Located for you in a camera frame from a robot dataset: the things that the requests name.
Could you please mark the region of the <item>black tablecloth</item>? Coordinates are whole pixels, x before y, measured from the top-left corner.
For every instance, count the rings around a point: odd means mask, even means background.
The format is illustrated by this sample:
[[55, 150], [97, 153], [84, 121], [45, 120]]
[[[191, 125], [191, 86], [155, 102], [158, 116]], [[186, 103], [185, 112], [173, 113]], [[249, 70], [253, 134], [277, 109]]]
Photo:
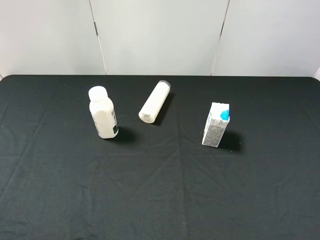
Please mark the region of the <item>black tablecloth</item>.
[[[10, 75], [0, 82], [3, 240], [317, 240], [320, 83], [311, 77]], [[98, 135], [106, 89], [118, 134]], [[218, 147], [212, 103], [229, 104]]]

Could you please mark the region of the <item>white blue milk carton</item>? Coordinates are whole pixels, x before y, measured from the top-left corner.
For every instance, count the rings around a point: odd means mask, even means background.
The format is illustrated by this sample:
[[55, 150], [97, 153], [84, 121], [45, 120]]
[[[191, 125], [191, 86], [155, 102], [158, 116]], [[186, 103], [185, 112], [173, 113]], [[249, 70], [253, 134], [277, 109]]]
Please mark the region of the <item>white blue milk carton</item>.
[[230, 105], [213, 102], [205, 123], [202, 145], [217, 148], [230, 122]]

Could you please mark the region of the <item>white plastic bottle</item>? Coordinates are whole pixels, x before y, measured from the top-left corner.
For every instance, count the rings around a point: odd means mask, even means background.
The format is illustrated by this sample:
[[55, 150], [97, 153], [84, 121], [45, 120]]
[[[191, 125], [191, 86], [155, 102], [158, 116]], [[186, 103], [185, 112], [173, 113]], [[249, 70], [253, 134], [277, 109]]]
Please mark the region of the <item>white plastic bottle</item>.
[[94, 86], [88, 91], [89, 111], [98, 135], [102, 139], [112, 139], [118, 132], [115, 108], [103, 86]]

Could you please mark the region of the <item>white cylindrical tube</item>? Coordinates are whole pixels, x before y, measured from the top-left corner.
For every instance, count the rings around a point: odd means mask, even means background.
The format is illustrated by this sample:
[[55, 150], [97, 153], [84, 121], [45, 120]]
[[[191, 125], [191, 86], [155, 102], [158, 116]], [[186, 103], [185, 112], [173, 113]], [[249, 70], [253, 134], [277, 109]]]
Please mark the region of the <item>white cylindrical tube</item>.
[[139, 118], [144, 123], [152, 124], [155, 122], [167, 96], [169, 95], [170, 89], [170, 83], [165, 80], [161, 80], [157, 83], [138, 113]]

